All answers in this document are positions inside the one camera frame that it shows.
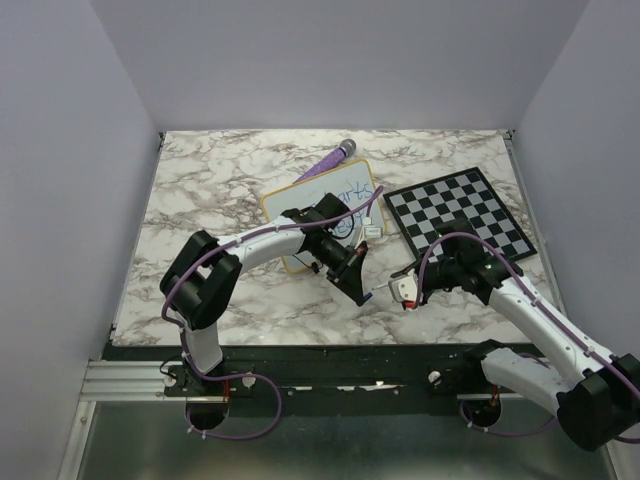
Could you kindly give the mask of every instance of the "whiteboard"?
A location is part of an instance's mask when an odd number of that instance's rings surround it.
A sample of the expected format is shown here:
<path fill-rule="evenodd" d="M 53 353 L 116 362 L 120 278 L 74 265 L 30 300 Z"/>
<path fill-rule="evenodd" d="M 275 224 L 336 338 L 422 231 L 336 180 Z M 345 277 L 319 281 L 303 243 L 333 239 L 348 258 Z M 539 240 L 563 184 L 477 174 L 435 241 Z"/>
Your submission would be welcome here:
<path fill-rule="evenodd" d="M 290 208 L 303 209 L 316 205 L 327 193 L 333 193 L 350 210 L 362 205 L 368 198 L 371 198 L 376 189 L 373 175 L 369 163 L 364 159 L 359 159 L 344 166 L 334 168 L 328 172 L 311 177 L 303 182 L 294 183 L 287 187 L 267 193 L 262 197 L 262 210 L 267 220 L 270 222 L 280 214 Z M 384 217 L 380 209 L 380 198 L 373 202 L 371 206 L 371 219 L 374 225 L 385 228 Z M 366 209 L 355 213 L 353 218 L 355 226 L 362 225 L 362 219 L 366 214 Z M 334 229 L 338 236 L 346 235 L 351 229 L 351 218 L 345 218 Z M 351 237 L 339 240 L 342 245 L 348 245 Z M 302 262 L 311 265 L 313 256 L 308 252 L 296 255 Z M 307 267 L 292 256 L 282 257 L 284 268 L 290 273 L 306 270 Z"/>

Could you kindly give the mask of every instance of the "chessboard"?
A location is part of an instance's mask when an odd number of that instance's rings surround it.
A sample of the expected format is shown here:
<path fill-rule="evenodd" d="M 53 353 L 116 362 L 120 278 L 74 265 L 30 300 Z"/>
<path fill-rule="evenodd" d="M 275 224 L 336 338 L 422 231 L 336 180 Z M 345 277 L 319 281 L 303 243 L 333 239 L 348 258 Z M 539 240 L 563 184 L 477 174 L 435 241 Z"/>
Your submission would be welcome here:
<path fill-rule="evenodd" d="M 537 253 L 477 167 L 387 193 L 384 199 L 416 258 L 438 238 L 435 227 L 454 218 L 469 219 L 480 238 L 513 261 Z M 438 245 L 429 261 L 442 255 Z"/>

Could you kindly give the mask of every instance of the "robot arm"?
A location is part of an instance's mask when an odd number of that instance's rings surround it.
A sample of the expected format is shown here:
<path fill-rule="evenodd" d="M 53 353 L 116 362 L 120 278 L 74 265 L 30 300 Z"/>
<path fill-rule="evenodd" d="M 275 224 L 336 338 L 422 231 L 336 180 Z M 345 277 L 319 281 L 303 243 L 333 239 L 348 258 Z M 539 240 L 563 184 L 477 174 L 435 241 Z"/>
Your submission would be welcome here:
<path fill-rule="evenodd" d="M 450 291 L 460 286 L 513 322 L 550 361 L 547 368 L 488 341 L 473 349 L 462 369 L 470 368 L 471 375 L 480 373 L 486 382 L 506 387 L 542 406 L 557 416 L 567 435 L 586 450 L 595 450 L 638 423 L 638 401 L 611 372 L 614 368 L 640 385 L 640 362 L 636 358 L 617 358 L 590 339 L 540 296 L 517 265 L 510 264 L 518 275 L 513 278 L 496 257 L 469 238 L 475 232 L 467 220 L 453 220 L 437 230 L 440 236 L 455 232 L 463 235 L 450 235 L 442 243 L 445 258 L 429 264 L 420 287 L 417 264 L 394 274 L 389 281 L 393 298 L 415 308 L 416 298 L 421 297 L 424 304 L 435 290 Z M 523 288 L 533 293 L 533 300 Z M 609 368 L 602 361 L 608 362 Z M 464 391 L 463 383 L 468 378 L 460 372 L 447 372 L 438 382 L 451 390 Z"/>
<path fill-rule="evenodd" d="M 327 279 L 358 306 L 371 298 L 362 291 L 366 241 L 360 238 L 344 246 L 330 232 L 339 222 L 330 220 L 348 213 L 349 208 L 329 193 L 315 207 L 288 210 L 270 224 L 238 236 L 213 238 L 199 231 L 189 238 L 162 278 L 160 290 L 171 297 L 171 308 L 182 317 L 182 335 L 198 370 L 208 373 L 222 361 L 216 322 L 227 309 L 238 277 L 265 262 L 308 251 L 327 267 Z M 229 243 L 234 246 L 221 248 Z M 201 269 L 181 280 L 208 254 L 211 258 L 201 265 L 210 270 L 206 277 Z"/>

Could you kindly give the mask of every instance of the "white wall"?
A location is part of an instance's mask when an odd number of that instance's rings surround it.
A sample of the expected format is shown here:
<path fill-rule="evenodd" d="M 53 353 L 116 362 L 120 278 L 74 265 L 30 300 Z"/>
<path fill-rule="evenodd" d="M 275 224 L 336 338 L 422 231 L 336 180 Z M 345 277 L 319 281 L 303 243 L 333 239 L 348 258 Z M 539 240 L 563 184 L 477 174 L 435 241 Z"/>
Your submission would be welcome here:
<path fill-rule="evenodd" d="M 513 128 L 586 0 L 91 0 L 162 129 Z"/>
<path fill-rule="evenodd" d="M 0 6 L 0 478 L 55 478 L 156 128 L 86 0 Z"/>
<path fill-rule="evenodd" d="M 640 4 L 593 0 L 515 147 L 571 319 L 640 356 Z M 633 452 L 640 471 L 638 447 Z"/>

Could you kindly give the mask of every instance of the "marble tabletop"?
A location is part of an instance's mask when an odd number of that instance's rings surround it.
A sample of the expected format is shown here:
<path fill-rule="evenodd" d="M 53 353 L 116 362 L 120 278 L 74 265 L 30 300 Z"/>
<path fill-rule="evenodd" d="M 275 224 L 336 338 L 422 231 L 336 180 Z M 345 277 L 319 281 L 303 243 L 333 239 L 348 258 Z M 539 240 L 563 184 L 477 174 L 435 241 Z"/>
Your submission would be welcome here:
<path fill-rule="evenodd" d="M 158 285 L 188 237 L 199 229 L 220 236 L 264 224 L 260 198 L 294 182 L 345 138 L 356 141 L 356 156 L 369 161 L 376 182 L 387 192 L 479 167 L 536 243 L 499 132 L 169 132 L 127 278 L 114 344 L 177 345 L 176 327 L 159 316 L 163 296 Z M 385 216 L 387 235 L 371 242 L 363 267 L 368 288 L 386 282 L 390 273 L 413 260 L 392 216 L 388 211 Z M 539 256 L 519 264 L 551 300 Z M 403 311 L 386 289 L 357 307 L 323 274 L 289 274 L 279 259 L 239 279 L 218 326 L 223 345 L 526 341 L 504 317 L 459 289 L 436 293 L 428 305 L 413 312 Z"/>

